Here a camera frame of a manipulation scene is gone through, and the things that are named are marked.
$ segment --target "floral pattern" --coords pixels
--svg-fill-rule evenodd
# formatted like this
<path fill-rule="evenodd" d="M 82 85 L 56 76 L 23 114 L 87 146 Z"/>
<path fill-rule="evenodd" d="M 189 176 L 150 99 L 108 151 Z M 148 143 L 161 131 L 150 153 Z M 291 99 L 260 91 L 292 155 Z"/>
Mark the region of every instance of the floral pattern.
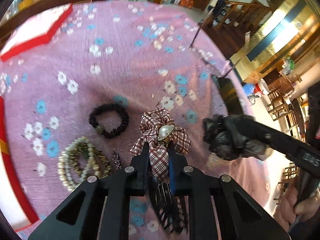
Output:
<path fill-rule="evenodd" d="M 59 153 L 59 143 L 52 140 L 47 144 L 47 154 L 50 158 L 57 157 Z"/>
<path fill-rule="evenodd" d="M 51 129 L 56 130 L 59 127 L 59 119 L 55 116 L 52 116 L 49 121 L 49 126 Z"/>
<path fill-rule="evenodd" d="M 47 110 L 47 106 L 45 104 L 45 101 L 44 100 L 38 100 L 37 104 L 36 104 L 36 111 L 39 113 L 39 114 L 44 114 L 45 111 Z"/>
<path fill-rule="evenodd" d="M 116 95 L 116 96 L 114 96 L 114 97 L 113 97 L 113 101 L 114 101 L 116 104 L 118 104 L 118 105 L 120 105 L 120 106 L 122 106 L 122 107 L 127 107 L 127 106 L 129 105 L 128 100 L 127 100 L 125 97 L 121 96 L 121 95 Z"/>

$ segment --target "black fur scrunchie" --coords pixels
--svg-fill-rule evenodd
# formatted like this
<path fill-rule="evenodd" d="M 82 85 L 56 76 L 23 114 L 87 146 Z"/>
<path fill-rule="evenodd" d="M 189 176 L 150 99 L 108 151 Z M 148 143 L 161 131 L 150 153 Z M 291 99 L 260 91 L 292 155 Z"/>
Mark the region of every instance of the black fur scrunchie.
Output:
<path fill-rule="evenodd" d="M 104 126 L 100 125 L 97 122 L 96 117 L 103 114 L 104 112 L 110 111 L 116 111 L 120 115 L 122 122 L 121 125 L 119 125 L 117 128 L 114 128 L 111 132 L 107 132 Z M 96 132 L 98 134 L 103 135 L 107 139 L 111 139 L 119 136 L 122 132 L 124 132 L 129 124 L 129 116 L 123 107 L 117 104 L 107 104 L 98 106 L 92 111 L 92 113 L 90 114 L 89 123 L 96 129 Z"/>

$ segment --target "pearl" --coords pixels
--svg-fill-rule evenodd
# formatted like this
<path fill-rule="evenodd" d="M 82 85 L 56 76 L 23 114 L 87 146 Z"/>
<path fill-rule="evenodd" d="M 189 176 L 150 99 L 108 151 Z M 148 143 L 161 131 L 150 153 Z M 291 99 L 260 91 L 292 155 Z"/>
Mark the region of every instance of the pearl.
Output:
<path fill-rule="evenodd" d="M 74 187 L 73 186 L 69 186 L 68 187 L 68 191 L 73 191 L 74 190 Z"/>
<path fill-rule="evenodd" d="M 60 175 L 60 176 L 59 176 L 59 179 L 60 179 L 61 181 L 65 181 L 65 180 L 67 180 L 67 177 L 66 177 L 65 175 Z"/>
<path fill-rule="evenodd" d="M 100 170 L 100 167 L 99 167 L 98 164 L 93 165 L 92 168 L 93 168 L 94 171 Z"/>
<path fill-rule="evenodd" d="M 58 168 L 59 169 L 64 169 L 64 163 L 58 163 Z"/>
<path fill-rule="evenodd" d="M 65 186 L 65 187 L 69 187 L 69 181 L 64 180 L 64 181 L 62 182 L 62 185 Z"/>
<path fill-rule="evenodd" d="M 173 131 L 173 127 L 171 125 L 164 125 L 159 129 L 159 141 L 167 138 Z"/>
<path fill-rule="evenodd" d="M 101 177 L 101 171 L 95 171 L 94 174 L 95 174 L 97 177 Z"/>
<path fill-rule="evenodd" d="M 59 157 L 58 157 L 58 160 L 59 160 L 59 162 L 61 162 L 61 163 L 64 163 L 64 157 L 62 156 L 62 155 L 60 155 Z"/>
<path fill-rule="evenodd" d="M 58 169 L 58 174 L 59 175 L 63 175 L 63 174 L 65 174 L 66 172 L 65 172 L 65 170 L 64 169 Z"/>

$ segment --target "white flower print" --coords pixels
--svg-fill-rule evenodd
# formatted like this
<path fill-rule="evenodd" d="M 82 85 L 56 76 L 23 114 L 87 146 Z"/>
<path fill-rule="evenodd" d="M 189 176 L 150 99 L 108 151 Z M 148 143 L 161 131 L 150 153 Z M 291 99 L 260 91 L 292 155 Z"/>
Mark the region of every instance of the white flower print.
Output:
<path fill-rule="evenodd" d="M 68 30 L 67 30 L 67 34 L 68 34 L 68 35 L 70 35 L 70 34 L 72 34 L 72 33 L 73 33 L 73 29 L 68 29 Z"/>
<path fill-rule="evenodd" d="M 33 130 L 36 132 L 36 134 L 41 134 L 42 132 L 42 123 L 36 122 L 35 126 L 33 127 Z"/>
<path fill-rule="evenodd" d="M 160 41 L 158 41 L 158 40 L 155 40 L 155 41 L 153 42 L 153 46 L 154 46 L 157 50 L 161 50 L 161 48 L 162 48 L 162 44 L 161 44 Z"/>
<path fill-rule="evenodd" d="M 193 90 L 190 90 L 190 91 L 189 91 L 188 96 L 190 97 L 190 99 L 191 99 L 192 101 L 194 101 L 194 100 L 197 99 L 197 95 L 196 95 L 196 93 L 195 93 Z"/>
<path fill-rule="evenodd" d="M 158 73 L 163 77 L 165 77 L 168 74 L 168 71 L 166 69 L 159 69 Z"/>
<path fill-rule="evenodd" d="M 157 29 L 158 29 L 158 27 L 157 27 L 156 24 L 153 24 L 153 25 L 151 26 L 151 30 L 156 31 Z"/>
<path fill-rule="evenodd" d="M 169 111 L 172 110 L 174 108 L 173 106 L 173 100 L 169 97 L 164 96 L 161 101 L 161 106 L 165 107 L 166 109 L 168 109 Z"/>
<path fill-rule="evenodd" d="M 52 116 L 49 121 L 49 126 L 51 129 L 56 130 L 59 127 L 59 119 L 55 116 Z"/>
<path fill-rule="evenodd" d="M 32 139 L 33 137 L 33 128 L 32 128 L 32 124 L 31 123 L 27 123 L 26 127 L 24 129 L 24 137 L 27 138 L 29 141 Z"/>
<path fill-rule="evenodd" d="M 43 154 L 43 145 L 39 138 L 34 139 L 33 141 L 33 150 L 36 152 L 37 156 L 41 156 Z"/>
<path fill-rule="evenodd" d="M 185 51 L 185 50 L 186 50 L 186 48 L 183 47 L 182 45 L 180 45 L 180 46 L 178 47 L 178 49 L 181 50 L 181 51 Z"/>
<path fill-rule="evenodd" d="M 180 96 L 180 95 L 176 95 L 176 97 L 174 98 L 174 101 L 178 106 L 183 105 L 183 99 L 182 99 L 182 96 Z"/>
<path fill-rule="evenodd" d="M 43 163 L 38 163 L 37 171 L 40 177 L 45 175 L 46 166 Z"/>
<path fill-rule="evenodd" d="M 156 231 L 158 231 L 159 223 L 158 223 L 156 220 L 151 220 L 151 221 L 147 224 L 147 228 L 148 228 L 151 232 L 156 232 Z"/>
<path fill-rule="evenodd" d="M 95 57 L 100 57 L 100 56 L 101 56 L 101 51 L 100 51 L 98 45 L 91 45 L 90 48 L 89 48 L 89 51 L 90 51 Z"/>
<path fill-rule="evenodd" d="M 136 228 L 133 225 L 129 225 L 129 236 L 137 232 Z"/>
<path fill-rule="evenodd" d="M 161 36 L 159 37 L 159 41 L 160 41 L 161 43 L 163 43 L 163 42 L 164 42 L 164 36 L 161 35 Z"/>
<path fill-rule="evenodd" d="M 101 73 L 100 67 L 97 64 L 90 66 L 91 75 L 99 75 Z"/>
<path fill-rule="evenodd" d="M 57 79 L 58 79 L 58 81 L 60 82 L 61 85 L 65 85 L 66 82 L 67 82 L 67 76 L 62 71 L 58 71 Z"/>
<path fill-rule="evenodd" d="M 78 83 L 77 83 L 76 81 L 74 81 L 73 79 L 70 79 L 70 80 L 69 80 L 69 83 L 68 83 L 68 85 L 67 85 L 67 88 L 68 88 L 69 92 L 70 92 L 72 95 L 78 93 L 78 87 L 79 87 L 79 85 L 78 85 Z"/>
<path fill-rule="evenodd" d="M 3 95 L 5 93 L 6 89 L 7 89 L 7 87 L 5 85 L 5 81 L 1 80 L 1 83 L 0 83 L 1 95 Z"/>
<path fill-rule="evenodd" d="M 176 91 L 176 86 L 173 84 L 172 81 L 164 82 L 164 89 L 167 91 L 168 94 L 174 94 Z"/>
<path fill-rule="evenodd" d="M 106 53 L 107 54 L 112 54 L 113 53 L 113 47 L 107 47 L 106 48 Z"/>

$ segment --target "wooden railing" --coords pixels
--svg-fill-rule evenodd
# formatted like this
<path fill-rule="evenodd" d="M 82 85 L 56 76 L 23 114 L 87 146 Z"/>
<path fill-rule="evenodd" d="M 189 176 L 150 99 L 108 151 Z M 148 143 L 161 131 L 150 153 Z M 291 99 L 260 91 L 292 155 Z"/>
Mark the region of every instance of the wooden railing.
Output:
<path fill-rule="evenodd" d="M 229 2 L 227 4 L 229 8 L 228 12 L 222 18 L 222 20 L 215 26 L 215 29 L 221 28 L 227 18 L 232 22 L 238 22 L 252 32 L 256 32 L 259 28 L 259 23 L 262 19 L 272 11 L 270 7 L 261 4 L 257 0 L 253 0 L 251 3 L 244 2 Z"/>

